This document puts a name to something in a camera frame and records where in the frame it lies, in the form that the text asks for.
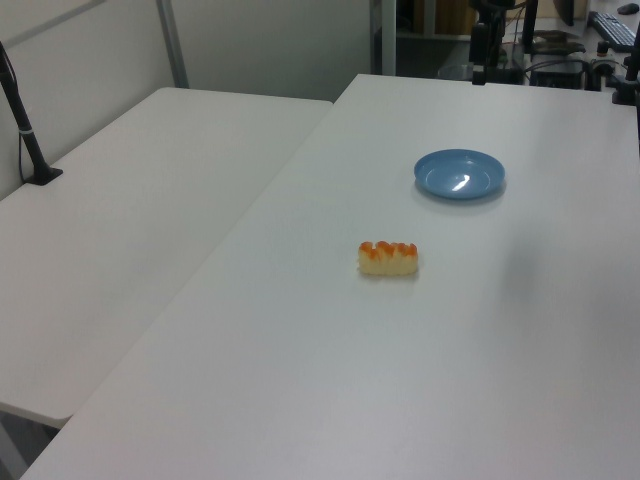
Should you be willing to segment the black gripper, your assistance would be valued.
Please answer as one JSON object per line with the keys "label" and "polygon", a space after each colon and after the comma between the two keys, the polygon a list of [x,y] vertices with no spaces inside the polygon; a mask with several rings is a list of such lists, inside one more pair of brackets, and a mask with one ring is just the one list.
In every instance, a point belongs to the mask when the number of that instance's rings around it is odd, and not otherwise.
{"label": "black gripper", "polygon": [[472,65],[472,84],[486,83],[487,66],[498,65],[503,38],[503,20],[512,10],[523,7],[515,0],[469,0],[468,5],[478,14],[478,22],[473,26],[470,42],[470,64]]}

